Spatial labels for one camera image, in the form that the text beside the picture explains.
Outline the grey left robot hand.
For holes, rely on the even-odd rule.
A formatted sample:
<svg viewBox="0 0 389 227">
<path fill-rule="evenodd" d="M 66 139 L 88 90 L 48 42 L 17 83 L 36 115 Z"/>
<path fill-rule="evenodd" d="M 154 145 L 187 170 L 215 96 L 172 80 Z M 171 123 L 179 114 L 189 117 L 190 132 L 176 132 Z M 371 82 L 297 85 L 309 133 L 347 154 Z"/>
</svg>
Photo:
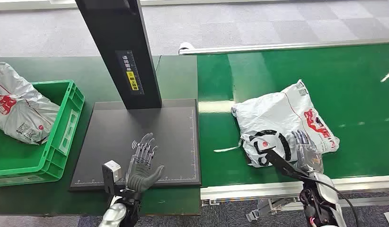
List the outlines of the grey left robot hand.
<svg viewBox="0 0 389 227">
<path fill-rule="evenodd" d="M 128 171 L 125 175 L 125 188 L 143 193 L 152 187 L 163 175 L 164 166 L 160 165 L 152 171 L 152 162 L 157 153 L 153 133 L 145 134 L 132 155 Z"/>
</svg>

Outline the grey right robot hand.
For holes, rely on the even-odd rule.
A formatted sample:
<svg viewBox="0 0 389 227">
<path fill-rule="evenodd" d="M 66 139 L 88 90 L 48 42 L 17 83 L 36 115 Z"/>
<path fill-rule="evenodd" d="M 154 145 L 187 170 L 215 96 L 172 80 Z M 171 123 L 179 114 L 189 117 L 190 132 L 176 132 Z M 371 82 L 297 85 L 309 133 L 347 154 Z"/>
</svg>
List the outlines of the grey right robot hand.
<svg viewBox="0 0 389 227">
<path fill-rule="evenodd" d="M 295 139 L 297 167 L 304 172 L 317 171 L 323 173 L 322 154 L 318 151 L 310 136 L 301 130 L 292 131 L 292 135 Z"/>
</svg>

